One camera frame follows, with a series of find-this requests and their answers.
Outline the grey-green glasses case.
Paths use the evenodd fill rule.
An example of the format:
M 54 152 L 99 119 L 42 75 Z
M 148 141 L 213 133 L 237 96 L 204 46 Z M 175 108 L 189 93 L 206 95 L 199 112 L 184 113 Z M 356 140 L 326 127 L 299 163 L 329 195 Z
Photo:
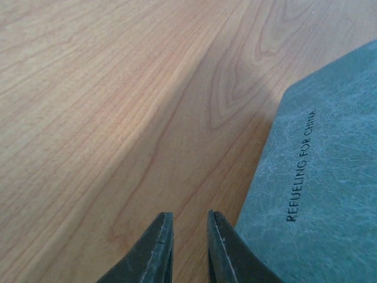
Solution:
M 236 231 L 284 282 L 376 281 L 376 42 L 285 91 Z

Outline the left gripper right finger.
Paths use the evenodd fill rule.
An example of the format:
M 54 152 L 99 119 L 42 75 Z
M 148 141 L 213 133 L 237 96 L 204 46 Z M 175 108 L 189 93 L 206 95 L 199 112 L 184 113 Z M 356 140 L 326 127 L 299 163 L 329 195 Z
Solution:
M 207 246 L 210 282 L 282 282 L 251 252 L 219 211 L 209 211 Z

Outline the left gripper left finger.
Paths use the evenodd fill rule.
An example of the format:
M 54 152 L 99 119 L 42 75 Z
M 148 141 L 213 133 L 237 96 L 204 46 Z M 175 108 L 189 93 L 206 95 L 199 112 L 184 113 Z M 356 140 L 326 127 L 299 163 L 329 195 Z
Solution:
M 98 282 L 171 282 L 173 214 L 159 213 L 138 241 Z

